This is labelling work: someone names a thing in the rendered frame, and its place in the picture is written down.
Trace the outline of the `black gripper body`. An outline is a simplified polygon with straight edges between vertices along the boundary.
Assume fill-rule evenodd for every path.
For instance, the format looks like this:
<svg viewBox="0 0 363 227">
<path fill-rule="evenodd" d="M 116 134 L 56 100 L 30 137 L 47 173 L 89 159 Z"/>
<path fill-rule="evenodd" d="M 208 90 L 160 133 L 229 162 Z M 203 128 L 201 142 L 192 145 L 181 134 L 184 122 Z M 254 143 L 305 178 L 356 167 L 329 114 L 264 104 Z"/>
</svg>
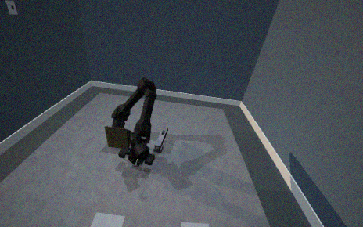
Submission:
<svg viewBox="0 0 363 227">
<path fill-rule="evenodd" d="M 135 151 L 132 148 L 122 147 L 120 152 L 119 152 L 119 157 L 120 158 L 125 158 L 126 154 L 128 155 L 128 159 L 131 159 L 131 160 L 133 160 L 133 158 L 138 159 Z M 155 158 L 155 155 L 152 155 L 150 153 L 148 158 L 144 160 L 145 164 L 152 165 L 152 162 L 153 162 L 154 158 Z"/>
</svg>

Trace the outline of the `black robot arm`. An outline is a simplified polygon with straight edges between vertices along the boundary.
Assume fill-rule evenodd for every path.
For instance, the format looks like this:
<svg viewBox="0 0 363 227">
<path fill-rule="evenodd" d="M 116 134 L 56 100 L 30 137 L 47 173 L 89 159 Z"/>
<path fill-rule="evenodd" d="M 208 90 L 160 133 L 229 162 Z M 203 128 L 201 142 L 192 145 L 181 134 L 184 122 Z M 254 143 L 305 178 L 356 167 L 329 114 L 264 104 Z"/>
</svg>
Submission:
<svg viewBox="0 0 363 227">
<path fill-rule="evenodd" d="M 140 119 L 135 124 L 135 130 L 130 134 L 131 148 L 135 151 L 139 160 L 145 160 L 149 156 L 149 143 L 151 124 L 150 118 L 153 111 L 153 104 L 156 98 L 156 87 L 154 82 L 142 78 L 138 83 L 138 89 L 124 103 L 115 108 L 112 118 L 113 125 L 111 128 L 124 128 L 125 122 L 131 115 L 131 108 L 145 95 Z M 145 137 L 142 139 L 141 137 Z"/>
</svg>

